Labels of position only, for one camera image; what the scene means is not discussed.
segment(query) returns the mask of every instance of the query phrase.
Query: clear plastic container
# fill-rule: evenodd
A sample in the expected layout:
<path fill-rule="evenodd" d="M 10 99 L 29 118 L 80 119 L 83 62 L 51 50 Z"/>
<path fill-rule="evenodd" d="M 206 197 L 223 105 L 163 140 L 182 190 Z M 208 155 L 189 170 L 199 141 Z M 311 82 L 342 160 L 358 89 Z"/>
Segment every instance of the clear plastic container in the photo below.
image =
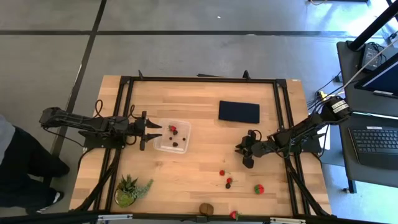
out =
<path fill-rule="evenodd" d="M 191 135 L 191 124 L 186 121 L 174 119 L 161 119 L 159 124 L 162 126 L 162 130 L 160 131 L 162 136 L 155 138 L 155 149 L 179 154 L 186 153 L 188 149 L 189 137 Z M 172 127 L 175 127 L 177 130 L 176 135 L 174 135 Z"/>

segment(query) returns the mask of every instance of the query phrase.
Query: monitor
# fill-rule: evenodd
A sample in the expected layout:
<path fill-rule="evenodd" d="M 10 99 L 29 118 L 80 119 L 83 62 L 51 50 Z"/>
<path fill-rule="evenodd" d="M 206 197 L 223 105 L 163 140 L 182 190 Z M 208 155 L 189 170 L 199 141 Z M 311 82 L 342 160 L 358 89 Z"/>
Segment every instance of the monitor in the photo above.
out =
<path fill-rule="evenodd" d="M 372 91 L 377 95 L 398 97 L 398 54 L 357 82 L 355 88 Z"/>

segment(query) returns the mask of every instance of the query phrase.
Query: table leg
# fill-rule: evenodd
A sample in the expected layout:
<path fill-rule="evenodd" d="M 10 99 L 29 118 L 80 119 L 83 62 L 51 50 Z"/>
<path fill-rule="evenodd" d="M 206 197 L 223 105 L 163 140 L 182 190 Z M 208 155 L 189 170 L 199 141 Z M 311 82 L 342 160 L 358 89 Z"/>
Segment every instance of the table leg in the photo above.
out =
<path fill-rule="evenodd" d="M 347 193 L 356 194 L 355 181 L 348 179 L 348 188 L 344 188 L 343 190 Z"/>

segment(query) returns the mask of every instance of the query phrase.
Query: person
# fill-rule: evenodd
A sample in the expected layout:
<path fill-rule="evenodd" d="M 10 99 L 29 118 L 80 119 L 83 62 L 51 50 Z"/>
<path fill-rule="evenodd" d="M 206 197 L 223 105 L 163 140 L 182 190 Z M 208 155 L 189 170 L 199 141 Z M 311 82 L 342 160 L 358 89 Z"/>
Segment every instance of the person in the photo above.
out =
<path fill-rule="evenodd" d="M 0 114 L 0 207 L 22 207 L 29 215 L 42 213 L 61 201 L 64 193 L 28 174 L 61 177 L 67 173 L 69 167 L 64 162 Z"/>

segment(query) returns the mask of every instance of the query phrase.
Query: gray shirt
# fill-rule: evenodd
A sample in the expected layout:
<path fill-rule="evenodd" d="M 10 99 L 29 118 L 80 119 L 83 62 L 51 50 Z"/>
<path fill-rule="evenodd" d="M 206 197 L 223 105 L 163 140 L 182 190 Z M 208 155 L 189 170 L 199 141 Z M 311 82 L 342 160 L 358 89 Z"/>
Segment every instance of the gray shirt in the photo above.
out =
<path fill-rule="evenodd" d="M 4 158 L 4 153 L 8 145 L 10 145 L 14 133 L 15 128 L 13 125 L 0 114 L 0 164 Z"/>

